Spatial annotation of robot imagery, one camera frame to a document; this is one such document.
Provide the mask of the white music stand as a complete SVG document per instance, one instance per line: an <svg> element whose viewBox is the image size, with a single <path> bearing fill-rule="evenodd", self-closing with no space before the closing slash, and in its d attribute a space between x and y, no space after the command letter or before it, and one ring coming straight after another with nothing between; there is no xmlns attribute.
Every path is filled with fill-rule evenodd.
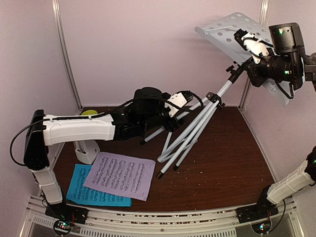
<svg viewBox="0 0 316 237"><path fill-rule="evenodd" d="M172 132L168 133L162 153L158 157L158 162L165 163L156 175L158 179L164 176L169 167L173 167L174 170L179 168L216 110L224 106L222 97L245 71L245 61L253 58L250 51L241 49L241 46L233 39L233 33L239 29L248 29L256 35L263 33L266 36L267 25L268 16L266 12L260 14L258 22L240 12L235 12L205 27L195 27L195 32L205 37L211 44L233 59L234 64L227 69L230 73L227 82L217 93L207 93L202 99L204 104L202 111L173 142L170 141Z"/></svg>

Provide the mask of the purple sheet music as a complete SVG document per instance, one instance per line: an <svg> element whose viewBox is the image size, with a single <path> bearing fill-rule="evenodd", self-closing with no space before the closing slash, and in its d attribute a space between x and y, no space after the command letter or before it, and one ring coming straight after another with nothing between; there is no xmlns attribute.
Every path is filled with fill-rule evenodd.
<svg viewBox="0 0 316 237"><path fill-rule="evenodd" d="M93 190L146 201L156 162L151 159L100 152L85 180Z"/></svg>

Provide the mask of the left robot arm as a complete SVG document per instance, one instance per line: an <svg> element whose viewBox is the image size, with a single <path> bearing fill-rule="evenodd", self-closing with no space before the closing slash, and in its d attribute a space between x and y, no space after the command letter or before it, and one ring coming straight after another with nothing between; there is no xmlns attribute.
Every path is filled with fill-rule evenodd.
<svg viewBox="0 0 316 237"><path fill-rule="evenodd" d="M65 204L64 194L50 168L49 146L89 140L122 141L144 136L148 130L160 126L174 131L182 125L175 115L186 111L186 104L191 100L186 91L170 95L144 87L135 91L133 99L96 115L62 117L36 110L26 134L24 164L36 177L46 201L52 205L52 212L60 219L67 219L71 208Z"/></svg>

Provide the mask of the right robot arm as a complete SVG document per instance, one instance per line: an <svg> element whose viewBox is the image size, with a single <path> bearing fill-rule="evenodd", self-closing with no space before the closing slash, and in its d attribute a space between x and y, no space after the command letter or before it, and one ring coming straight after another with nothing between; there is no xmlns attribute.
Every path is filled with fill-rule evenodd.
<svg viewBox="0 0 316 237"><path fill-rule="evenodd" d="M266 31L243 37L253 52L245 116L273 176L253 207L258 218L316 182L316 60L306 53L297 23Z"/></svg>

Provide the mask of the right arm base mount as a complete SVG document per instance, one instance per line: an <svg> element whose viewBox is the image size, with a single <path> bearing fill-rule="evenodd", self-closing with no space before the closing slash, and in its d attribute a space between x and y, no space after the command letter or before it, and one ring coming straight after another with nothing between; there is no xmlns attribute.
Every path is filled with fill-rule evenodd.
<svg viewBox="0 0 316 237"><path fill-rule="evenodd" d="M236 209L240 224L251 222L252 230L259 235L266 235L273 229L271 217L278 214L276 204L267 200L267 195L261 193L253 205Z"/></svg>

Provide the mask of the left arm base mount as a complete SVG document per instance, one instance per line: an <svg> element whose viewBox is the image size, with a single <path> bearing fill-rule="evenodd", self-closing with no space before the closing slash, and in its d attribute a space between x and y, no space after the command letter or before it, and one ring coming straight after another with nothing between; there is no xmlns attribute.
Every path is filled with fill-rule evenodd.
<svg viewBox="0 0 316 237"><path fill-rule="evenodd" d="M85 224L88 210L82 207L67 205L64 200L58 204L50 204L46 201L45 214L56 220L53 223L53 230L58 236L68 235L76 224Z"/></svg>

